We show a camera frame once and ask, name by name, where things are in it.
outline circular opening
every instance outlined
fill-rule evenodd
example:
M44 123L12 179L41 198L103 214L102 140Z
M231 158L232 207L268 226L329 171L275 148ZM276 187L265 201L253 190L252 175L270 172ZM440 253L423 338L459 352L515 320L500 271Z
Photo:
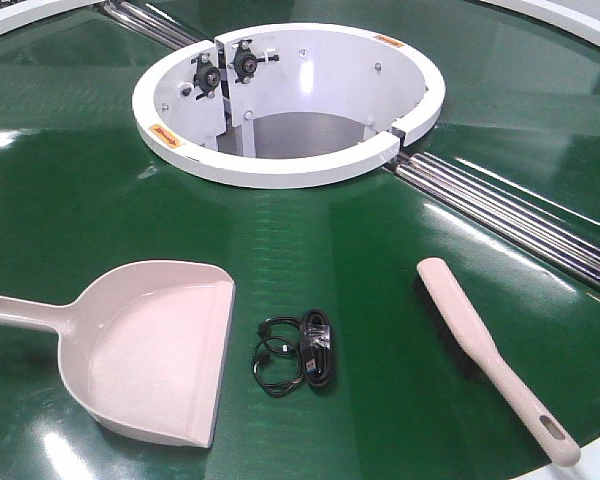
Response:
M210 72L220 72L220 85ZM291 188L389 161L431 128L443 98L437 68L398 40L286 24L174 52L140 79L133 108L144 140L177 167L232 185Z

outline orange warning label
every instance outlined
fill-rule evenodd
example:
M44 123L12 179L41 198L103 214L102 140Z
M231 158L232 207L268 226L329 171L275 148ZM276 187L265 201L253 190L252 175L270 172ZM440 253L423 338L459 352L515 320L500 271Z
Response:
M178 140L176 136L169 129L167 129L167 127L164 127L159 123L149 127L149 130L155 133L156 136L169 148L176 148L181 145L180 140Z
M380 40L381 42L387 43L392 47L404 47L406 44L402 43L400 40L396 40L395 38L387 37L386 35L378 34L375 37L376 40Z

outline green conveyor belt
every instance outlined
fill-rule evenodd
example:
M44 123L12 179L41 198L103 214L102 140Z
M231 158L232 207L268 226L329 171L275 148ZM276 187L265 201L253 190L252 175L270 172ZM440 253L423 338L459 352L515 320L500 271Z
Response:
M208 38L320 21L406 41L448 86L438 125L411 150L480 167L600 245L599 50L459 0L158 5ZM576 441L600 436L599 293L380 169L263 191L172 167L142 142L130 103L168 52L92 9L0 38L0 294L67 303L150 258L227 270L237 295L214 446L99 427L61 383L56 338L0 327L1 480L501 480L547 463L494 387L460 378L440 348L411 291L433 255ZM310 307L334 323L335 384L271 399L249 368L257 324ZM45 448L50 434L72 473Z

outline brush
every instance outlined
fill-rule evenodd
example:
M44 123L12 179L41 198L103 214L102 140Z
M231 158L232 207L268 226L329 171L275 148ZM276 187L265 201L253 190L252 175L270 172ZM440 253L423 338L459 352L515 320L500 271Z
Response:
M465 376L484 372L511 408L557 465L569 467L580 459L580 447L507 365L487 327L471 305L444 260L418 263L414 288L426 300L439 339Z

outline black cable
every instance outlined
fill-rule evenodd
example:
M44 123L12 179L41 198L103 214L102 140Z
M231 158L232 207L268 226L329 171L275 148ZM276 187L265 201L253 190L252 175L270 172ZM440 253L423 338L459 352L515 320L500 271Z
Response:
M269 339L274 338L270 336L271 327L281 324L291 325L298 331L300 330L300 319L296 317L270 317L258 325L258 335L260 335L260 338L264 341L264 345L267 347L267 350L277 355L284 355L284 353L279 348L269 344Z
M331 322L316 308L309 310L300 322L300 362L307 383L324 388L333 373Z
M293 342L287 337L271 335L274 325L296 328L300 341ZM301 319L287 316L268 318L258 325L258 335L260 341L253 351L251 368L256 382L267 394L274 398L284 397L298 388L303 379L312 388L324 388L329 384L333 376L332 333L329 317L322 310L311 309ZM276 346L272 340L282 342L282 346ZM262 378L261 367L271 362L272 353L278 356L295 355L297 372L293 380L269 383Z
M272 350L271 346L267 343L271 340L278 340L283 343L282 348ZM296 376L293 380L283 380L276 383L265 382L260 374L260 367L265 366L271 362L271 352L275 352L278 355L290 356L295 355L298 358ZM302 367L298 356L298 346L286 337L280 335L268 336L258 342L256 348L253 350L253 356L251 357L251 369L253 371L253 377L258 382L258 385L274 398L284 397L288 395L302 383Z

